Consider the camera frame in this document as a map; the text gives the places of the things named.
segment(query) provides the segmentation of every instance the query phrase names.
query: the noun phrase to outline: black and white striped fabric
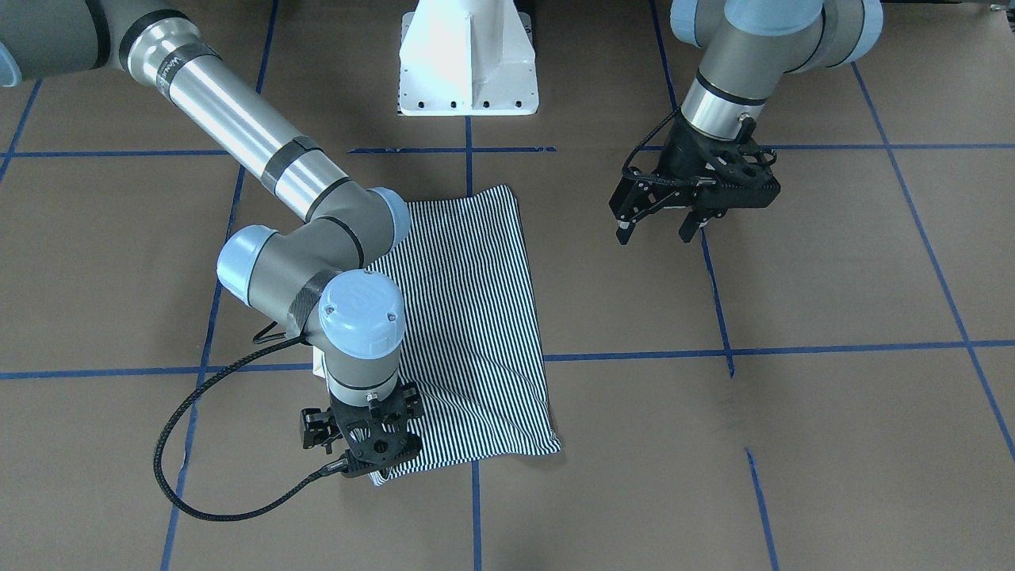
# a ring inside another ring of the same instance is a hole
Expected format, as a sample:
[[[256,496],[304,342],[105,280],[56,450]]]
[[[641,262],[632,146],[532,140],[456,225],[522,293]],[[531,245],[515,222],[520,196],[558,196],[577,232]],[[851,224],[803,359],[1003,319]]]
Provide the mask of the black and white striped fabric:
[[[405,296],[401,373],[422,394],[425,414],[409,427],[423,451],[387,479],[371,474],[374,483],[498,454],[559,451],[511,189],[414,202],[409,211],[409,236],[370,269]]]

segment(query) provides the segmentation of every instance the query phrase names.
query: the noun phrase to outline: blue tape line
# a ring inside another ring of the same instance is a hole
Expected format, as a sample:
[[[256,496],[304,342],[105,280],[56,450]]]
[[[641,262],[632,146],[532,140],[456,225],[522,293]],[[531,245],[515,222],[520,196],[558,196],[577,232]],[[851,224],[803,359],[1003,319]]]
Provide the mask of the blue tape line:
[[[356,147],[349,154],[433,154],[441,152],[465,152],[465,147]]]
[[[962,148],[1015,148],[1015,143],[890,143],[889,148],[930,148],[930,149],[962,149]]]
[[[1015,347],[1015,340],[989,340],[984,342],[972,342],[974,348],[1005,348]]]
[[[483,570],[483,533],[479,497],[479,460],[472,461],[472,568]]]
[[[465,195],[472,196],[472,117],[465,117]]]
[[[677,109],[677,95],[673,88],[673,76],[670,74],[670,60],[666,56],[666,44],[663,42],[663,30],[659,25],[659,10],[656,8],[656,0],[649,0],[649,7],[652,10],[652,23],[656,28],[656,44],[659,47],[659,57],[663,64],[663,75],[666,77],[666,88],[670,94],[670,104],[676,110]],[[733,363],[733,355],[730,353],[730,338],[726,332],[726,318],[723,315],[723,302],[719,297],[719,284],[716,282],[716,272],[712,264],[712,255],[708,254],[708,239],[705,237],[704,228],[700,229],[701,232],[701,252],[704,255],[704,264],[708,269],[708,278],[712,280],[712,295],[713,301],[716,305],[716,318],[719,320],[719,333],[723,338],[723,350],[726,357],[726,366],[730,370],[730,378],[737,372],[737,368]]]
[[[768,521],[768,507],[764,503],[764,492],[761,490],[761,479],[758,478],[757,463],[754,461],[754,453],[750,448],[744,448],[747,452],[747,463],[751,467],[751,480],[754,482],[754,496],[758,501],[758,513],[761,515],[761,527],[764,529],[764,543],[768,547],[768,561],[771,562],[771,571],[779,571],[779,555],[775,554],[775,540],[771,534],[771,523]]]
[[[733,364],[733,351],[730,347],[730,337],[726,333],[726,317],[723,315],[723,302],[719,298],[719,283],[716,281],[716,269],[712,264],[712,255],[708,254],[708,237],[704,228],[700,228],[701,253],[704,255],[704,266],[708,270],[708,279],[712,280],[712,299],[716,304],[716,319],[719,320],[719,334],[723,337],[723,351],[726,353],[726,366],[730,369],[730,378],[737,374],[737,367]]]
[[[762,144],[763,147],[774,148],[775,150],[879,150],[883,149],[883,144]]]
[[[971,342],[975,348],[1015,348],[1015,340],[985,340]],[[635,353],[589,353],[589,354],[555,354],[544,355],[543,361],[546,363],[567,362],[567,361],[624,361],[634,359],[684,359],[700,357],[726,357],[727,354],[734,357],[748,357],[761,355],[819,355],[828,353],[876,353],[876,352],[903,352],[903,351],[935,351],[947,349],[965,349],[964,342],[931,342],[919,344],[879,344],[879,345],[857,345],[857,346],[811,346],[811,347],[784,347],[784,348],[750,348],[731,349],[727,352],[722,350],[688,350],[688,351],[659,351],[659,352],[635,352]],[[224,369],[224,365],[208,366],[206,372],[217,373]],[[272,371],[310,371],[313,365],[310,363],[278,363],[265,365],[248,365],[241,372],[264,373]],[[15,371],[0,372],[0,380],[21,380],[21,379],[74,379],[87,377],[141,377],[148,375],[186,375],[200,372],[200,367],[153,367],[147,369],[93,369],[93,370],[72,370],[72,371]]]
[[[90,377],[145,377],[151,375],[192,375],[200,367],[148,367],[143,369],[84,369],[76,371],[24,371],[0,373],[0,380],[82,379]]]
[[[544,355],[544,363],[559,363],[566,361],[626,361],[631,359],[684,359],[691,357],[725,357],[724,350],[690,350],[690,351],[649,351],[633,353],[574,353],[560,355]]]
[[[39,79],[36,84],[31,87],[31,93],[28,95],[28,100],[24,102],[24,110],[21,111],[21,118],[17,121],[17,128],[14,130],[14,136],[10,139],[10,145],[7,146],[7,152],[3,155],[3,163],[0,163],[0,182],[3,182],[4,174],[7,173],[7,167],[10,166],[10,160],[14,157],[14,150],[17,148],[17,141],[21,140],[21,133],[24,132],[24,125],[28,122],[28,115],[31,113],[31,108],[36,104],[36,97],[39,95],[39,89],[43,86],[43,80]]]
[[[673,89],[673,77],[670,75],[670,60],[666,57],[666,45],[663,43],[663,30],[659,25],[659,10],[656,9],[656,0],[649,0],[649,7],[652,8],[652,24],[656,27],[656,43],[659,45],[659,57],[663,60],[666,88],[670,92],[670,105],[673,109],[677,109],[677,93]]]
[[[471,152],[556,152],[555,146],[474,146]],[[470,152],[467,146],[432,147],[356,147],[348,154],[439,154]]]
[[[867,84],[864,83],[864,77],[860,74],[860,67],[857,66],[856,62],[851,63],[850,65],[853,66],[853,73],[857,76],[857,82],[860,83],[860,90],[863,91],[864,99],[867,101],[867,106],[870,109],[871,115],[874,117],[874,124],[877,126],[878,132],[881,134],[881,140],[885,143],[888,158],[891,160],[892,168],[895,170],[895,177],[898,179],[899,187],[902,189],[902,195],[905,197],[905,202],[909,206],[909,213],[912,214],[912,220],[917,224],[917,229],[920,231],[920,238],[924,241],[924,247],[927,249],[927,255],[931,259],[931,265],[934,266],[934,272],[937,274],[938,282],[941,284],[941,291],[944,292],[945,299],[948,301],[948,307],[951,309],[952,317],[955,319],[955,326],[958,327],[959,335],[961,335],[962,342],[965,344],[966,352],[969,354],[969,360],[972,361],[972,367],[976,371],[976,377],[979,378],[979,384],[984,388],[984,395],[987,396],[987,401],[991,406],[991,411],[994,413],[994,419],[998,423],[998,428],[1001,429],[1001,434],[1004,436],[1005,444],[1008,445],[1008,453],[1011,455],[1012,460],[1015,461],[1015,442],[1012,442],[1012,435],[1008,431],[1008,425],[1005,423],[1004,417],[1001,415],[1001,408],[998,407],[998,402],[994,398],[994,390],[991,389],[991,383],[987,380],[987,375],[984,374],[984,369],[979,365],[979,359],[976,357],[976,352],[969,340],[969,335],[965,330],[965,325],[962,323],[962,316],[959,315],[958,307],[955,305],[955,299],[952,297],[951,290],[948,288],[948,281],[945,279],[944,271],[941,270],[941,264],[938,263],[938,256],[934,253],[934,246],[931,245],[931,239],[927,235],[927,230],[924,228],[924,222],[920,219],[920,212],[917,211],[917,204],[912,199],[912,194],[909,192],[909,186],[905,183],[905,177],[902,175],[902,169],[898,165],[898,160],[895,159],[895,153],[888,144],[888,135],[885,133],[884,126],[881,124],[881,119],[878,117],[877,109],[874,106],[874,100],[871,98],[871,93],[867,89]]]
[[[556,152],[555,146],[474,146],[473,152]]]
[[[268,33],[264,41],[264,51],[261,57],[261,70],[258,72],[257,87],[255,89],[258,93],[261,92],[261,89],[264,86],[264,78],[268,70],[268,58],[271,55],[271,44],[272,39],[274,38],[275,22],[278,19],[278,2],[279,0],[273,0],[271,3],[271,16],[268,18]],[[244,175],[246,172],[247,169],[243,166],[241,166],[236,172],[236,183],[232,191],[232,204],[229,207],[229,218],[225,227],[226,238],[228,238],[229,234],[232,232],[232,225],[235,223],[236,209],[240,204],[240,197],[243,194]],[[205,335],[204,349],[201,352],[201,372],[197,375],[196,386],[200,386],[204,383],[205,374],[208,370],[208,361],[211,359],[211,345],[215,337],[215,322],[218,318],[218,307],[221,298],[222,284],[216,280],[215,293],[211,300],[211,311],[208,314],[208,329]],[[194,446],[194,436],[197,433],[197,408],[200,402],[193,405],[190,423],[187,426],[187,440],[184,443],[184,463],[180,469],[180,475],[177,478],[177,495],[180,496],[180,498],[184,497],[185,487],[187,485],[187,472],[190,468],[191,450]],[[168,571],[170,562],[173,557],[173,546],[176,542],[177,523],[179,519],[180,510],[176,506],[173,506],[173,511],[170,514],[170,524],[165,530],[165,545],[162,547],[162,562],[160,571]]]
[[[891,351],[928,351],[944,349],[965,349],[962,342],[932,342],[925,344],[877,344],[859,346],[818,346],[818,347],[787,347],[735,349],[732,354],[738,357],[752,355],[818,355],[825,353],[877,353]]]
[[[166,150],[53,150],[15,152],[15,158],[55,158],[67,156],[219,156],[229,154],[222,149],[166,149]]]
[[[255,91],[261,92],[264,88],[264,78],[268,73],[268,58],[271,57],[271,44],[275,39],[275,22],[278,20],[278,0],[271,3],[271,15],[268,16],[268,34],[264,39],[264,50],[261,52],[261,69],[257,73],[257,87]]]

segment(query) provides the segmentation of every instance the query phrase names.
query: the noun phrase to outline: cable connector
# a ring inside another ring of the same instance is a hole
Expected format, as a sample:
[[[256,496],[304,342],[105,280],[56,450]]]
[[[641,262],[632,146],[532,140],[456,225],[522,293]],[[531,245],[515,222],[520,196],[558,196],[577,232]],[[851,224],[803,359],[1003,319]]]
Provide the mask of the cable connector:
[[[321,467],[321,470],[317,472],[322,478],[326,476],[331,476],[333,474],[347,473],[349,472],[349,460],[345,457],[339,458],[330,465],[325,465]]]

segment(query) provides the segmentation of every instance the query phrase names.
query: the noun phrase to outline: black cable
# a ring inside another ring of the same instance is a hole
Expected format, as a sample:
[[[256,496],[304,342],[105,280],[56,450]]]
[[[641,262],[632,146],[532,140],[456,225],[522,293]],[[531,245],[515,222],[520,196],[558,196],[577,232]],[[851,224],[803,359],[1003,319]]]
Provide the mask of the black cable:
[[[649,141],[651,141],[652,138],[656,136],[656,134],[662,131],[663,127],[665,127],[667,123],[672,121],[673,118],[677,116],[677,113],[679,113],[679,111],[676,109],[671,111],[670,114],[667,115],[666,118],[663,119],[663,121],[659,125],[656,125],[656,128],[653,129],[652,132],[650,132],[648,135],[646,135],[644,139],[641,139],[641,142],[637,143],[637,146],[634,147],[634,150],[632,150],[631,153],[627,155],[627,160],[624,160],[623,170],[625,171],[627,170],[627,168],[631,165],[631,160],[634,160],[634,155],[637,154],[639,150],[645,148],[645,145],[649,144]]]
[[[296,492],[302,490],[303,487],[306,487],[311,482],[314,482],[315,480],[324,478],[326,476],[331,476],[336,472],[341,472],[345,468],[344,460],[339,460],[337,462],[325,465],[324,467],[321,467],[321,470],[309,475],[299,484],[296,484],[292,488],[292,490],[289,490],[288,492],[283,494],[282,497],[275,500],[274,502],[264,506],[263,508],[256,509],[254,511],[248,511],[236,514],[206,513],[191,507],[186,502],[184,502],[180,496],[177,495],[177,493],[173,490],[172,487],[170,487],[170,483],[165,481],[165,475],[162,473],[162,452],[165,449],[165,442],[170,439],[170,434],[173,432],[173,429],[176,428],[177,423],[180,422],[180,419],[183,418],[184,413],[186,413],[187,410],[190,409],[197,402],[198,399],[201,399],[202,395],[204,395],[208,389],[213,387],[215,383],[221,381],[230,374],[235,373],[236,370],[241,369],[247,364],[256,361],[258,359],[261,359],[266,355],[275,353],[276,351],[280,351],[295,345],[299,345],[303,343],[303,340],[304,338],[300,336],[298,338],[273,345],[271,347],[262,349],[260,351],[256,351],[248,355],[247,357],[241,359],[240,361],[236,361],[235,363],[222,369],[221,371],[216,373],[215,376],[202,383],[201,386],[197,387],[197,389],[195,389],[194,392],[190,394],[190,397],[188,397],[186,400],[184,400],[183,403],[180,404],[180,407],[177,408],[177,411],[173,414],[172,417],[170,417],[170,421],[165,423],[165,427],[162,429],[162,433],[158,435],[158,442],[155,443],[155,454],[154,457],[152,458],[153,468],[155,470],[155,481],[158,483],[158,487],[162,490],[162,493],[165,494],[165,497],[168,498],[171,502],[173,502],[173,505],[180,508],[180,510],[183,511],[184,513],[194,516],[198,519],[204,519],[207,521],[242,521],[244,519],[257,517],[259,515],[262,515],[277,508],[278,506],[285,503],[286,500],[288,500],[292,496],[295,496]]]
[[[268,336],[268,332],[274,330],[275,326],[278,326],[277,322],[272,322],[271,324],[269,324],[267,328],[261,330],[260,332],[254,335],[254,339],[251,340],[251,343],[256,346],[260,346],[271,342],[277,342],[278,340],[284,340],[285,339],[284,332],[281,334],[275,334],[274,336]]]

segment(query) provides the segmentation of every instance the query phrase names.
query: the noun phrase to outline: silver metal tube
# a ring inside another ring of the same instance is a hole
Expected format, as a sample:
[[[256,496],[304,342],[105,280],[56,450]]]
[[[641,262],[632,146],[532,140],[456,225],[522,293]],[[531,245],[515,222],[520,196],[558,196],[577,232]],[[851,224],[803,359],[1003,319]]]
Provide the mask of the silver metal tube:
[[[284,145],[302,135],[274,108],[210,51],[190,59],[174,54],[202,46],[192,22],[179,17],[159,20],[142,31],[127,59],[130,74],[153,85],[187,114],[248,170],[264,180],[269,161]],[[172,79],[165,70],[174,65]],[[320,150],[292,159],[271,190],[306,219],[318,197],[333,183],[347,177]]]
[[[335,399],[353,407],[366,407],[366,396],[371,392],[384,401],[398,384],[401,356],[401,347],[371,361],[355,359],[340,351],[328,352],[324,359],[328,390]]]
[[[282,172],[275,184],[275,196],[306,218],[321,190],[345,176],[346,173],[324,152],[312,150],[293,160]]]
[[[680,113],[698,131],[717,139],[733,140],[740,131],[741,116],[746,114],[757,120],[762,109],[764,103],[741,104],[727,100],[695,78],[680,105]]]
[[[258,176],[282,145],[301,134],[218,58],[185,65],[173,79],[170,100]]]

